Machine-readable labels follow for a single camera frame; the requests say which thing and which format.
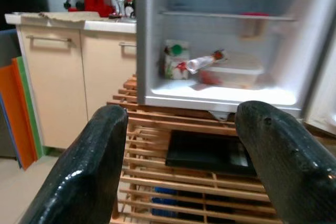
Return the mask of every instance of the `refrigerator door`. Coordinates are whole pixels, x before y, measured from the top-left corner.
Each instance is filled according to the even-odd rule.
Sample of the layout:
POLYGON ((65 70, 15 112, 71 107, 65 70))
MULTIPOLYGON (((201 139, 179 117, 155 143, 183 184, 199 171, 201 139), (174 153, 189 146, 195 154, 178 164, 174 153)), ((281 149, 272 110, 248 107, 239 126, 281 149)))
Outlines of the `refrigerator door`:
POLYGON ((336 135, 336 30, 330 41, 308 107, 306 123, 336 135))

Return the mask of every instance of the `tiled floor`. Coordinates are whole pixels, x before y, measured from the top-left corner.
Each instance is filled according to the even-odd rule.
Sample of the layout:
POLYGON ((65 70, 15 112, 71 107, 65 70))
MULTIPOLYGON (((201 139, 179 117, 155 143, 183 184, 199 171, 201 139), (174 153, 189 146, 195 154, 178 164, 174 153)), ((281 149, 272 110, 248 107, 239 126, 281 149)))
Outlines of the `tiled floor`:
POLYGON ((56 160, 57 157, 46 156, 32 164, 27 171, 23 171, 15 160, 0 158, 1 224, 18 223, 56 160))

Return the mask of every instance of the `refrigerator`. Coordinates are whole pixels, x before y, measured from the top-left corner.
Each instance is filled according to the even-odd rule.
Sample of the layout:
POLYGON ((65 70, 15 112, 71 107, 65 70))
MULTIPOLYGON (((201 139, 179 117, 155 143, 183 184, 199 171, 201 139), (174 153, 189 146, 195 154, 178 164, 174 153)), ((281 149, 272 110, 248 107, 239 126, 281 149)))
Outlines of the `refrigerator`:
POLYGON ((322 103, 326 112, 336 111, 336 85, 326 84, 336 63, 330 45, 336 0, 136 1, 140 104, 208 110, 225 118, 241 102, 264 101, 336 133, 336 112, 316 123, 322 103), (262 24, 262 32, 242 36, 246 22, 262 24), (191 59, 219 48, 231 57, 253 55, 264 71, 248 88, 202 84, 197 74, 167 79, 162 73, 167 40, 187 41, 191 59))

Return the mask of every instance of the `kitchen counter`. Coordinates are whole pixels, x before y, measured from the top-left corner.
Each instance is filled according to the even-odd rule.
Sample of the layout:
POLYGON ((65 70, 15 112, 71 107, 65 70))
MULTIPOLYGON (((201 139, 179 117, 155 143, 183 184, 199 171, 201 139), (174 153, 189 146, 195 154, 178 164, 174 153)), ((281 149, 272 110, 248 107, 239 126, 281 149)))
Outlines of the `kitchen counter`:
POLYGON ((12 25, 45 26, 55 28, 71 28, 89 31, 109 31, 116 33, 136 34, 136 22, 123 22, 122 20, 86 20, 71 22, 54 20, 43 17, 23 17, 21 14, 5 14, 6 22, 12 25))

